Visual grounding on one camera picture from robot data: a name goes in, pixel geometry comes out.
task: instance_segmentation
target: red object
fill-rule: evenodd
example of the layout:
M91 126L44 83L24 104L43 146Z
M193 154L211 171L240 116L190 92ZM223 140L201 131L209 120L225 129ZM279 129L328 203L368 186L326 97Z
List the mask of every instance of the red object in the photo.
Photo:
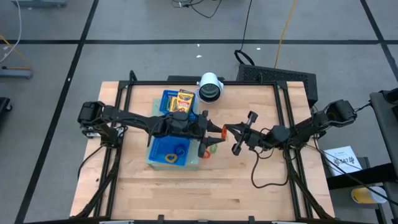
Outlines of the red object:
M227 135L227 130L226 130L226 126L223 126L223 130L221 131L221 138L222 140L226 140L226 135Z
M208 158L210 158L210 156L211 156L211 153L209 152L209 150L206 149L205 155L203 156L203 158L208 159Z

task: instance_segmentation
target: black bracket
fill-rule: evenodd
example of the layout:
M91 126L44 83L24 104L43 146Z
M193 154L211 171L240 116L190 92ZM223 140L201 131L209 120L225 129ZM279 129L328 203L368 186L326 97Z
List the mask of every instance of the black bracket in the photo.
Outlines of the black bracket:
M286 81L276 81L276 84L279 86L279 88L283 90L287 90L287 82Z
M254 219L254 216L249 216L249 224L256 224L256 220Z
M163 224L163 223L164 223L164 215L158 215L156 224Z
M137 81L136 74L134 73L133 70L130 70L130 74L129 74L130 85L132 85L134 83L134 81Z

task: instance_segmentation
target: blue plastic bin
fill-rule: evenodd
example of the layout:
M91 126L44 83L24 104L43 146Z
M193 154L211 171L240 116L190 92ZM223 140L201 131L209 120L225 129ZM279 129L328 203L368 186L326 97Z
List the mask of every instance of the blue plastic bin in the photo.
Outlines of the blue plastic bin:
M186 138L166 136L155 138L150 150L149 160L161 162L164 164L173 164L176 166L185 166L187 162L190 140ZM167 154L176 154L177 160L173 163L167 162Z
M169 100L169 97L170 96L177 97L177 95L178 95L178 91L164 90L163 95L162 95L162 101L160 102L160 106L159 106L159 111L162 112L163 114L169 114L170 112L167 110L167 102ZM194 113L192 113L194 105L195 105L195 94L193 94L191 111L189 112L189 120L190 121L194 121L197 119L197 116Z

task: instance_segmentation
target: wooden tabletop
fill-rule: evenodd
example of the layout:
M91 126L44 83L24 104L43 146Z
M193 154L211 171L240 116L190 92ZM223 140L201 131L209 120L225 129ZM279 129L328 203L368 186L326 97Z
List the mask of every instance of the wooden tabletop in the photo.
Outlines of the wooden tabletop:
M117 87L118 82L103 82L98 99L114 105ZM307 97L302 82L288 82L288 87L294 120L298 123L310 116ZM163 90L181 88L192 91L196 86L133 86L129 111L150 116L154 98L161 98ZM282 91L280 98L288 124ZM252 128L260 130L279 124L271 86L227 85L217 102L201 103L200 107L209 111L209 118L218 126L246 122L251 110L259 115ZM201 159L196 171L151 169L145 163L147 137L147 133L136 128L126 132L112 219L156 220L158 215L165 215L166 220L248 220L248 216L254 216L256 220L295 220L289 185L254 188L250 174L256 155L242 146L240 155L234 156L231 134L226 142L218 144L215 154L209 159ZM85 157L99 144L99 138L89 139ZM98 188L104 154L105 150L97 153L82 168L71 215L80 212ZM325 211L334 216L319 153L310 147L304 148L302 159L308 189ZM282 152L275 150L271 158L259 161L254 179L257 185L283 183L286 175ZM302 216L305 216L299 188L297 192ZM104 194L102 215L107 201L108 191Z

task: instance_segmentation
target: yellow cable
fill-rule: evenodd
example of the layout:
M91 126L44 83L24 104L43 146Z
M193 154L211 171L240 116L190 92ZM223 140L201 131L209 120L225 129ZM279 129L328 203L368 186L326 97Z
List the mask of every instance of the yellow cable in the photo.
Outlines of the yellow cable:
M284 39L287 26L289 25L290 18L292 18L292 14L293 14L293 11L294 11L294 8L295 8L295 7L296 7L296 0L293 0L292 9L290 10L289 16L287 17L284 31L282 32L282 35L281 35L280 40L279 40L278 52L276 53L276 59L275 59L275 66L274 66L274 68L276 68L276 65L278 64L280 47L282 46L282 41L283 41L283 39Z
M0 35L0 38L9 46L9 47L13 47L4 37L3 35ZM20 58L26 63L27 67L8 67L9 69L27 69L30 70L30 64L29 62L25 59L24 55L22 55L22 53L20 53L17 49L14 49L14 52L17 53Z

